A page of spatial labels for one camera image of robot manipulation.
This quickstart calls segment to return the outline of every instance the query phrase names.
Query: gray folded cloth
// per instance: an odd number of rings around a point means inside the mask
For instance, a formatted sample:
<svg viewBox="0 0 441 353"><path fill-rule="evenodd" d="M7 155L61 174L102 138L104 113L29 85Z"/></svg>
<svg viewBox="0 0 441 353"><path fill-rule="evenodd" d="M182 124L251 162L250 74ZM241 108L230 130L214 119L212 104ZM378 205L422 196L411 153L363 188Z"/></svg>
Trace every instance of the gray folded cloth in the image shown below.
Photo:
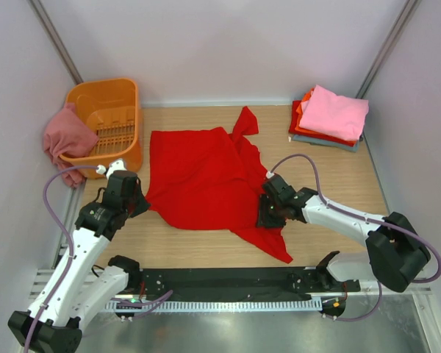
<svg viewBox="0 0 441 353"><path fill-rule="evenodd" d="M327 141L327 140L321 140L320 138L310 138L309 136L302 136L302 135L294 135L292 138L293 141L299 141L299 142L307 142L312 145L322 145L322 146L331 146L331 147L338 147L339 149L344 149L349 152L356 152L359 147L359 141L356 141L353 147L343 145L342 143L333 142L333 141Z"/></svg>

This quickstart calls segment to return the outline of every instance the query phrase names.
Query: metal floor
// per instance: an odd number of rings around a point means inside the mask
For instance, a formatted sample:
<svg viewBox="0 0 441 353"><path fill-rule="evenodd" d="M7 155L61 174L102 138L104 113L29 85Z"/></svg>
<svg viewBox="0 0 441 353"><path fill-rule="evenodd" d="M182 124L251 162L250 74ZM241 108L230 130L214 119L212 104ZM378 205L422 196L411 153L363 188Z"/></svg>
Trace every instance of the metal floor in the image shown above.
<svg viewBox="0 0 441 353"><path fill-rule="evenodd" d="M375 300L349 297L346 317L366 313ZM160 314L132 323L99 314L87 332L94 334L78 353L430 352L412 296L385 296L374 315L356 323L305 312Z"/></svg>

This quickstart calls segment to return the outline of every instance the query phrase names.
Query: pink folded shirt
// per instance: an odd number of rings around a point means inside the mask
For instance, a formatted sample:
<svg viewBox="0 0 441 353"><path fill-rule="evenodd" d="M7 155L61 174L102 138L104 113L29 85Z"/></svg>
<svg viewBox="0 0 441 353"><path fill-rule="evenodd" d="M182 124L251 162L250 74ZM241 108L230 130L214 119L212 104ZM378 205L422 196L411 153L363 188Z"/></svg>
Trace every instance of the pink folded shirt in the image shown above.
<svg viewBox="0 0 441 353"><path fill-rule="evenodd" d="M368 111L367 100L337 96L317 85L299 126L342 140L356 141L362 134Z"/></svg>

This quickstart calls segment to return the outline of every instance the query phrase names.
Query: stack of folded clothes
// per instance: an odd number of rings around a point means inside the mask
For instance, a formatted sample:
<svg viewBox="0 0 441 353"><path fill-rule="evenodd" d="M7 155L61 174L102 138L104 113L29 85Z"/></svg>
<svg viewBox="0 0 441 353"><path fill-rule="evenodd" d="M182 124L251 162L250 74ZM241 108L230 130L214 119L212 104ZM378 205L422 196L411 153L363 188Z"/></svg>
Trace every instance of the stack of folded clothes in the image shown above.
<svg viewBox="0 0 441 353"><path fill-rule="evenodd" d="M368 101L337 96L316 85L293 102L289 132L294 141L357 151L368 111Z"/></svg>

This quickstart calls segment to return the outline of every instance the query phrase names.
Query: black mounting plate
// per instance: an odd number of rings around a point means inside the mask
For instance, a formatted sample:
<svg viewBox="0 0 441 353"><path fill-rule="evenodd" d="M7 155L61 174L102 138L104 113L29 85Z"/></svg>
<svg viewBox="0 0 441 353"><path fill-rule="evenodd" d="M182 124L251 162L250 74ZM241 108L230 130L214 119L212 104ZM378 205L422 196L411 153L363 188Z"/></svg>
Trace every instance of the black mounting plate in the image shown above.
<svg viewBox="0 0 441 353"><path fill-rule="evenodd" d="M309 300L308 293L343 292L341 282L323 285L314 268L144 268L148 300L173 290L175 302L291 302ZM347 281L348 292L361 290Z"/></svg>

